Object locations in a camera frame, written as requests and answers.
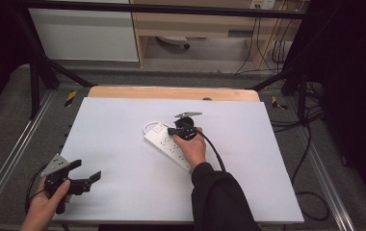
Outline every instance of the black and yellow tape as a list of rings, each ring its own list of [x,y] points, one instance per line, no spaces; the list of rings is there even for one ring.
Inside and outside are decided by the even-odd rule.
[[[276,98],[273,96],[273,108],[280,108],[282,110],[288,110],[286,105],[280,105],[276,102]]]
[[[76,90],[73,90],[70,94],[69,94],[69,96],[68,96],[68,98],[66,99],[66,102],[65,102],[65,104],[64,104],[64,107],[70,107],[71,106],[71,104],[72,104],[72,101],[74,100],[74,98],[75,98],[75,95],[77,94],[77,91]]]

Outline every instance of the silver metal piece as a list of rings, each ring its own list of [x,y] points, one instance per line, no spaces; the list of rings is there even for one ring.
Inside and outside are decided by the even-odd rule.
[[[57,154],[45,168],[44,172],[41,174],[41,177],[50,175],[68,166],[69,162],[66,159],[64,159],[64,157],[60,156],[60,154]]]
[[[0,193],[6,186],[10,176],[12,175],[15,169],[15,166],[17,165],[18,161],[21,158],[21,155],[26,149],[27,144],[29,143],[31,137],[33,137],[33,134],[36,131],[36,129],[38,128],[39,123],[41,122],[45,112],[48,109],[48,106],[50,105],[50,101],[54,93],[55,93],[54,90],[46,91],[45,96],[41,100],[39,112],[36,114],[33,120],[30,120],[28,122],[26,128],[24,129],[23,133],[21,134],[20,138],[15,144],[6,162],[0,168]]]
[[[290,100],[288,97],[285,97],[287,104],[290,106],[291,113],[294,116],[294,119],[298,119],[297,116],[297,105],[295,102]],[[303,142],[307,143],[308,141],[308,131],[305,127],[300,126],[300,132],[303,138]],[[318,177],[318,181],[321,184],[321,188],[324,191],[325,197],[327,198],[327,203],[329,205],[330,210],[333,213],[333,216],[336,220],[336,223],[339,226],[341,231],[353,231],[354,226],[351,221],[351,217],[346,211],[345,205],[342,202],[342,199],[339,196],[335,186],[333,185],[333,181],[330,179],[329,174],[327,173],[327,169],[324,163],[321,160],[321,157],[315,147],[313,140],[311,140],[310,148],[309,148],[309,161],[311,162],[312,167],[315,170],[316,176]]]
[[[202,113],[195,113],[195,112],[186,112],[179,115],[175,115],[174,117],[190,117],[190,116],[198,116],[202,115]]]

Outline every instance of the power strip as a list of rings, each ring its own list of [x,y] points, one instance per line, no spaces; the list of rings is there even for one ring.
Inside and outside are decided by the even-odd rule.
[[[190,171],[190,165],[184,159],[182,150],[168,134],[168,126],[159,122],[144,135],[144,138],[176,164]]]

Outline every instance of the gray carpet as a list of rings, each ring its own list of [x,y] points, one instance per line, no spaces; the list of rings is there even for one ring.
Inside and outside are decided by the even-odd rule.
[[[182,74],[167,72],[145,71],[86,71],[78,70],[82,77],[102,85],[138,85],[138,86],[176,86],[176,87],[206,87],[242,89],[259,83],[264,77],[259,75],[234,76],[231,74]],[[71,84],[61,77],[65,84]],[[289,110],[273,108],[271,94],[274,93],[280,104],[286,104],[277,89],[281,83],[276,83],[269,90],[260,93],[261,100],[266,103],[270,119],[294,120]],[[70,87],[57,90],[52,99],[38,130],[32,137],[23,156],[13,172],[6,188],[0,195],[0,224],[19,225],[24,219],[24,196],[28,181],[33,172],[42,164],[47,163],[61,151],[65,143],[65,134],[70,132],[70,125],[76,117],[82,97],[88,89],[79,90],[71,107],[64,107]],[[16,71],[0,101],[0,167],[3,165],[15,142],[28,121],[30,115],[29,77],[26,69]],[[275,134],[277,142],[291,175],[305,149],[298,129]],[[350,214],[357,230],[366,230],[366,189],[353,168],[343,167],[340,162],[337,147],[327,130],[324,121],[318,120],[312,124],[312,137],[322,159],[327,165],[332,180],[340,192],[342,200]],[[312,191],[323,194],[315,172],[306,159],[297,176],[296,191]],[[317,199],[301,197],[300,206],[307,212],[321,216],[324,209]],[[265,230],[279,230],[282,226],[263,225]],[[333,216],[326,221],[314,221],[305,218],[303,224],[287,225],[289,230],[338,230]]]

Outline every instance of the person's right hand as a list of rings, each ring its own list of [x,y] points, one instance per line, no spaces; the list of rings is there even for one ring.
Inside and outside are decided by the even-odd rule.
[[[184,157],[192,170],[194,170],[198,164],[206,162],[206,142],[200,134],[197,134],[189,141],[185,141],[180,137],[173,135],[173,140],[180,149],[182,149]]]

